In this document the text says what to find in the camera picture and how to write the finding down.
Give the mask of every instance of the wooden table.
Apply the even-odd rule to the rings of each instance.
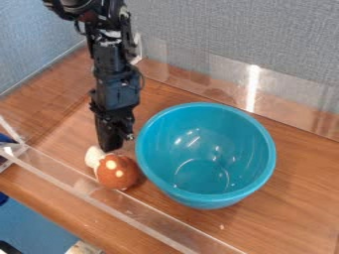
[[[26,142],[86,174],[84,154],[94,144],[85,96],[93,83],[89,65],[85,51],[74,52],[0,101],[0,113]],[[141,101],[136,130],[168,106],[211,99],[147,79]],[[196,210],[172,201],[149,181],[126,193],[247,253],[337,254],[339,143],[253,117],[271,133],[277,164],[265,186],[244,201]],[[132,157],[133,144],[118,153]],[[0,175],[0,191],[106,253],[177,253],[17,166]]]

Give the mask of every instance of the gray wall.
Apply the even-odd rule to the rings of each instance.
[[[41,0],[0,2],[0,92],[37,71],[80,40]]]
[[[337,85],[337,0],[126,0],[126,3],[137,30],[172,46]],[[192,56],[191,64],[200,62],[197,70],[204,71],[205,60],[204,54]],[[168,61],[184,65],[189,59],[175,56],[173,50],[168,52]]]

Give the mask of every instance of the plastic bowl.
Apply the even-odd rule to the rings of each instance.
[[[157,113],[136,140],[148,180],[177,202],[200,209],[229,206],[267,182],[275,168],[268,132],[241,110],[188,103]]]

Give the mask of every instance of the bowl rim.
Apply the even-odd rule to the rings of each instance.
[[[265,144],[267,144],[267,150],[268,150],[268,156],[267,156],[267,162],[264,170],[261,171],[260,175],[255,179],[252,183],[249,183],[245,187],[243,187],[239,190],[233,190],[225,193],[212,193],[212,194],[203,194],[203,193],[195,193],[189,192],[187,190],[180,190],[173,188],[163,179],[160,179],[156,174],[151,171],[148,164],[145,162],[144,156],[143,156],[143,150],[141,150],[141,144],[145,138],[147,130],[151,127],[151,125],[167,114],[172,113],[176,110],[180,110],[183,108],[189,107],[213,107],[220,108],[223,110],[227,110],[232,112],[233,114],[243,117],[247,121],[249,121],[253,124],[253,127],[259,131]],[[272,141],[272,138],[265,130],[265,128],[261,126],[261,124],[240,109],[228,106],[225,104],[213,103],[213,102],[191,102],[175,105],[164,110],[161,110],[159,113],[156,113],[151,119],[144,124],[141,131],[136,138],[136,146],[134,146],[134,155],[136,160],[141,169],[141,172],[144,173],[148,180],[156,184],[156,186],[169,193],[171,195],[175,195],[176,197],[181,199],[189,199],[193,201],[225,201],[236,198],[244,198],[247,195],[253,193],[260,187],[265,184],[267,180],[269,179],[273,169],[275,169],[275,162],[276,162],[276,151],[275,151],[275,144]]]

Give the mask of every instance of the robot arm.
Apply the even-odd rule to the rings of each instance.
[[[96,88],[89,92],[97,142],[108,152],[122,140],[132,140],[133,114],[138,104],[141,74],[129,60],[136,45],[130,33],[130,14],[122,0],[42,0],[57,15],[74,21],[85,35]]]

